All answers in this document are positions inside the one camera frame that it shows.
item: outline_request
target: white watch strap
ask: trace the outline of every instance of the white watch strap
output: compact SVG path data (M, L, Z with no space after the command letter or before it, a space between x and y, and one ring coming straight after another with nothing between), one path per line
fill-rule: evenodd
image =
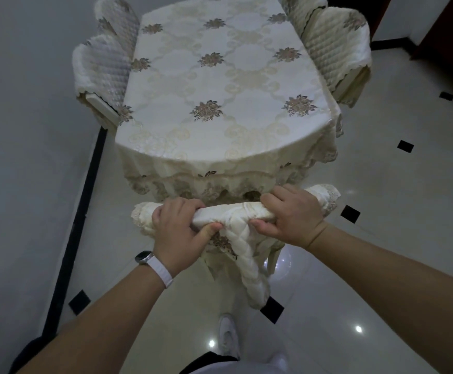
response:
M147 261L147 265L154 269L157 275L161 277L162 281L166 285L166 288L171 286L171 283L173 283L173 277L157 257L153 256L152 258L150 258Z

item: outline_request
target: person's left arm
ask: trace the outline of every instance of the person's left arm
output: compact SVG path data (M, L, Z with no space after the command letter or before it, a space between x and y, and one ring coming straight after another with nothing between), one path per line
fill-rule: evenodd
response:
M205 206L197 199L167 199L152 215L153 253L173 278L197 260L209 239L222 228L220 223L211 223L193 232L192 218L201 207ZM138 266L19 373L118 373L165 288L151 267Z

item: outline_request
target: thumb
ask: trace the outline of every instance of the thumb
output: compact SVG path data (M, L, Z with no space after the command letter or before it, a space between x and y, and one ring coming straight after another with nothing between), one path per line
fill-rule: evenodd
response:
M278 238L280 231L273 223L267 223L261 219L251 219L249 224L253 226L258 233L268 237Z
M204 248L208 241L213 237L213 235L221 230L223 225L221 223L209 223L202 227L197 235L193 238L195 245L200 248Z

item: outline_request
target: person's right arm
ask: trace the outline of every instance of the person's right arm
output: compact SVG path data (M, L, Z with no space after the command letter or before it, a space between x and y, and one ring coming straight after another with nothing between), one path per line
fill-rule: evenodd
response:
M277 220L252 220L259 233L312 253L437 371L453 373L453 277L326 223L316 197L294 186L261 202Z

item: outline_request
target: watch face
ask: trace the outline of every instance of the watch face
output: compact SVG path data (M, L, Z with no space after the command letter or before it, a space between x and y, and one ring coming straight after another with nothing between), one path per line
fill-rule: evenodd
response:
M142 253L136 255L135 261L139 264L144 258L146 258L151 253L152 251L143 251Z

